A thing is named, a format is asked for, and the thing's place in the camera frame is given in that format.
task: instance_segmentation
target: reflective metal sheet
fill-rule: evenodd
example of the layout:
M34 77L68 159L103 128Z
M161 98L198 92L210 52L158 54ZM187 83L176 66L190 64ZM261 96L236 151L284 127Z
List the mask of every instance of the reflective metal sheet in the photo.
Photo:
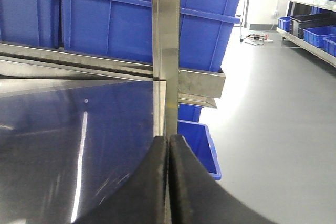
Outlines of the reflective metal sheet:
M0 223L75 221L127 181L151 145L152 82L57 81L0 96Z

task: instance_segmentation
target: stainless steel surface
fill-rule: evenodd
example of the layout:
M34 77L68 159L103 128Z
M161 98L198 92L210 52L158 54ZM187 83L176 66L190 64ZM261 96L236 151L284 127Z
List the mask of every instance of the stainless steel surface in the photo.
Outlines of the stainless steel surface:
M60 80L60 79L1 79L0 98L15 95L68 90L97 86L97 84L125 83L128 80Z
M153 83L19 82L0 81L0 223L74 222L120 188L146 155ZM11 85L16 93L8 97Z
M273 43L241 44L234 27L223 97L202 110L219 183L278 224L335 224L336 68L269 34Z
M166 133L177 134L180 0L152 0L153 75L167 81Z
M219 98L225 75L191 69L179 71L179 93ZM0 44L0 75L44 79L153 80L148 63L70 54L63 51Z
M133 74L125 74L111 72L108 70L96 70L86 67L75 67L56 63L27 60L13 57L0 56L0 75L20 78L45 78L45 79L127 79L138 81L152 81L153 78L146 76L137 76Z
M10 56L16 58L25 57L25 59L34 59L36 61L55 62L71 66L89 67L101 70L127 72L135 75L143 74L145 76L152 76L152 66L147 63L126 61L116 58L104 58L104 56L93 56L88 54L70 53L56 49L39 49L30 48L20 45L1 44L0 55Z
M221 98L225 74L183 69L179 75L180 93Z
M316 6L336 12L336 1L332 0L290 0L290 1L310 6Z
M322 60L326 61L327 63L333 65L336 67L336 57L333 55L328 54L327 52L321 50L320 48L317 48L313 46L312 44L309 44L308 42L305 42L303 39L299 39L298 37L294 36L293 34L290 34L280 28L277 28L277 32L283 36L283 38L286 38L296 45L302 47L303 49L309 51L310 53L316 55L317 57L321 58Z
M215 99L210 97L200 97L198 95L179 94L178 102L201 107L217 108Z
M167 83L154 81L153 105L154 105L154 136L164 136L164 111Z

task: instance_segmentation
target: shelving unit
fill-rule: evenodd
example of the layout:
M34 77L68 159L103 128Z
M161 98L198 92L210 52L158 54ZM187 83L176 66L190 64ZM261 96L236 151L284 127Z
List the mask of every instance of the shelving unit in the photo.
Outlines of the shelving unit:
M336 1L333 0L290 0L290 1L336 12Z
M305 42L303 39L299 39L293 34L290 34L289 32L286 32L280 28L277 28L277 32L280 33L283 38L286 38L292 41L299 47L302 47L303 49L309 51L313 55L316 55L317 57L321 58L322 60L336 67L336 57L334 57L333 55L330 55L329 53L323 51L322 49L317 48L313 46L312 44Z
M336 12L336 1L332 0L289 0L289 1L309 6L315 6ZM336 57L334 57L333 55L330 55L329 53L323 51L322 49L317 48L312 44L305 42L303 39L300 39L280 28L277 28L277 32L280 33L283 38L292 41L299 47L309 51L310 53L316 55L317 57L336 67Z

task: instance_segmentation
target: stainless steel frame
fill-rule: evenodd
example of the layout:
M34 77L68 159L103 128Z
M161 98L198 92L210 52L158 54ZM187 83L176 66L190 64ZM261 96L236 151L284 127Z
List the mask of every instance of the stainless steel frame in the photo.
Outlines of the stainless steel frame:
M336 67L336 57L334 57L333 55L328 54L327 52L321 50L320 48L317 48L313 46L312 44L305 42L303 39L299 39L293 34L290 34L280 28L277 28L277 32L280 33L281 36L283 36L283 38L286 38L292 41L296 45L302 47L303 49L311 52L312 54L316 55L317 57L321 58L322 60Z
M154 78L167 81L166 134L177 134L180 0L152 0Z
M179 103L216 107L225 82L223 73L180 69ZM40 79L124 79L152 81L148 63L98 58L61 50L0 44L0 75Z
M336 12L336 1L333 0L290 0L290 1L310 6L316 6Z

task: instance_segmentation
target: epoxy floor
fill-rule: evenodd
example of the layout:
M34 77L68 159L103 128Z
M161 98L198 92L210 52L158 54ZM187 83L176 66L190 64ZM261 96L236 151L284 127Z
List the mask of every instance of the epoxy floor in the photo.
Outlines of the epoxy floor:
M202 111L219 183L276 223L335 224L336 68L276 32L270 39L241 44L234 28L218 109Z

